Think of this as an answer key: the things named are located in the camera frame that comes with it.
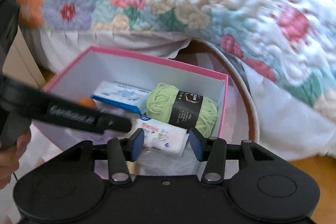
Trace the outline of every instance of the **hand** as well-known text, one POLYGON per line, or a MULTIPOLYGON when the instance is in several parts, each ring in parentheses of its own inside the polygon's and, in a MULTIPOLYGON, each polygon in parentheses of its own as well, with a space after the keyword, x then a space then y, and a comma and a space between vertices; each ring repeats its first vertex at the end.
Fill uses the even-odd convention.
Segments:
POLYGON ((26 152, 31 137, 28 130, 17 139, 15 146, 0 151, 0 190, 11 182, 11 175, 19 168, 19 159, 26 152))

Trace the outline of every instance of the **purple flower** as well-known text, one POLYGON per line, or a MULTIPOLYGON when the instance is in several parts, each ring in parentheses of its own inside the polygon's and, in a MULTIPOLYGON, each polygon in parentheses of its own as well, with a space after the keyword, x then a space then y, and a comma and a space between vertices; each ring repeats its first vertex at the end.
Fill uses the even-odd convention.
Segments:
POLYGON ((89 30, 95 7, 92 0, 44 0, 43 19, 55 30, 89 30))

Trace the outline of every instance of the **orange flower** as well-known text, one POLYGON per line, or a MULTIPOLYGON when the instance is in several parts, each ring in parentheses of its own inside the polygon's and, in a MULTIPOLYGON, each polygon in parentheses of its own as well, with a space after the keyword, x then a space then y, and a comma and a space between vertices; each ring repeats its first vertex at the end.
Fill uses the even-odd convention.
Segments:
POLYGON ((19 22, 31 28, 44 25, 41 7, 43 0, 17 0, 20 5, 19 22))

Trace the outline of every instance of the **quilt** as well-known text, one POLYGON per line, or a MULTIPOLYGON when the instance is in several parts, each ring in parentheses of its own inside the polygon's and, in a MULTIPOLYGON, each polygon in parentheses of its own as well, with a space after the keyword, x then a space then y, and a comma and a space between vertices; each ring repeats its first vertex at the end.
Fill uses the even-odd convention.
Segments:
POLYGON ((206 39, 336 122, 336 0, 17 1, 33 29, 206 39))

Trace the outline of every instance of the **purple fabric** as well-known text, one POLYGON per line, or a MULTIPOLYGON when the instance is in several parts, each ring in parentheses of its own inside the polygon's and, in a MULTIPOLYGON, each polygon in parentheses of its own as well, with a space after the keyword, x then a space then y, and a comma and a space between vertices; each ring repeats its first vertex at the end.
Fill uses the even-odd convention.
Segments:
POLYGON ((44 0, 42 6, 43 19, 46 27, 61 30, 89 30, 91 14, 96 4, 92 0, 44 0), (64 5, 73 5, 75 14, 70 19, 63 19, 61 9, 64 5))

